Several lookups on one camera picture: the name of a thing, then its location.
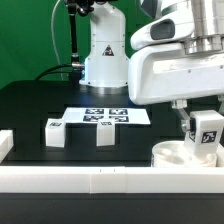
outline green screen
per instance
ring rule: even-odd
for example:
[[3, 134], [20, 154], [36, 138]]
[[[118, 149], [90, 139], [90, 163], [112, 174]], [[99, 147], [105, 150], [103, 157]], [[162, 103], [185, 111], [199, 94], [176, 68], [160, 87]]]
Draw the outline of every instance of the green screen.
[[[57, 65], [51, 38], [51, 16], [57, 0], [0, 1], [0, 88], [16, 80], [34, 80], [41, 72]], [[151, 22], [136, 0], [112, 2], [124, 12], [126, 54], [134, 53], [130, 37]], [[89, 16], [77, 17], [78, 51], [81, 60], [90, 52]], [[71, 41], [67, 8], [62, 0], [55, 16], [55, 39], [61, 63], [70, 63]]]

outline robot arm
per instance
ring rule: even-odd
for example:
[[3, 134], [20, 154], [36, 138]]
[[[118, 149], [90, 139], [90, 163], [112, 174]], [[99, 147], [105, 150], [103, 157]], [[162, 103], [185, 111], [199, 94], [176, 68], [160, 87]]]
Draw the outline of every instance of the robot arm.
[[140, 50], [149, 45], [180, 41], [192, 35], [195, 28], [192, 10], [188, 7], [188, 2], [178, 2], [180, 0], [175, 4], [168, 0], [142, 2], [141, 8], [147, 15], [161, 18], [144, 26], [132, 36], [133, 49]]
[[[206, 166], [223, 131], [224, 118], [216, 111], [188, 116], [183, 109], [187, 99], [223, 95], [223, 10], [224, 0], [164, 0], [162, 17], [131, 38], [139, 51], [129, 63], [130, 99], [139, 105], [174, 102], [189, 166]], [[169, 153], [176, 153], [175, 146]]]

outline white box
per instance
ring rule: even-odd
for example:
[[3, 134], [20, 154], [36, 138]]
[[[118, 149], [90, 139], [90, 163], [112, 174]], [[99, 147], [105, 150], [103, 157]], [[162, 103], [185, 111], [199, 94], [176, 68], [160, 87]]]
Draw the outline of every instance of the white box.
[[46, 146], [64, 147], [65, 125], [66, 123], [63, 119], [48, 119], [45, 127]]
[[96, 145], [115, 145], [115, 119], [99, 119], [97, 124]]

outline black tabletop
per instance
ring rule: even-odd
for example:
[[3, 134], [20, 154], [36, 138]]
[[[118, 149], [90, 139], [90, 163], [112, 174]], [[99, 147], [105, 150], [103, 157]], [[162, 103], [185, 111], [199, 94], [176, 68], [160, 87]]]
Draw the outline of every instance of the black tabletop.
[[[15, 147], [7, 164], [150, 166], [152, 147], [164, 140], [183, 140], [169, 103], [134, 105], [128, 93], [82, 92], [69, 82], [20, 81], [0, 91], [1, 129], [13, 129]], [[61, 118], [67, 107], [145, 108], [151, 125], [116, 124], [115, 146], [96, 146], [96, 124], [67, 124], [65, 148], [45, 146], [48, 118]]]
[[[128, 94], [80, 92], [69, 82], [20, 81], [0, 90], [0, 129], [15, 147], [1, 165], [150, 166], [152, 147], [183, 140], [170, 103], [137, 107]], [[45, 146], [48, 118], [67, 107], [145, 108], [151, 125], [116, 125], [116, 145], [96, 147], [96, 125], [66, 127], [64, 149]], [[188, 111], [215, 109], [217, 97], [189, 101]], [[223, 194], [0, 194], [2, 223], [223, 223]]]

